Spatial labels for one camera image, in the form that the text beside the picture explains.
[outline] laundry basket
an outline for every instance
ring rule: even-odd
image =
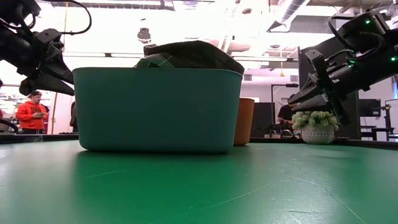
[[[92,151],[228,152],[242,75],[192,68],[77,68],[80,144]]]

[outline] white planter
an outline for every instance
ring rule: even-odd
[[[333,126],[307,125],[301,129],[301,137],[308,144],[330,144],[335,138]]]

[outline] orange hoodie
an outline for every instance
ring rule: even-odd
[[[44,113],[45,118],[33,118],[34,113]],[[47,119],[47,116],[48,114],[43,105],[28,101],[18,107],[16,117],[19,120],[21,128],[43,130],[44,120]]]

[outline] green succulent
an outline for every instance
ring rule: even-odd
[[[294,129],[302,129],[307,125],[322,124],[326,127],[333,126],[337,131],[340,124],[332,113],[325,111],[296,112],[292,117],[292,121],[294,122]]]

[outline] potted plant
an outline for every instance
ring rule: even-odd
[[[294,129],[301,129],[302,139],[308,144],[330,144],[338,130],[337,118],[329,112],[306,111],[293,115]]]

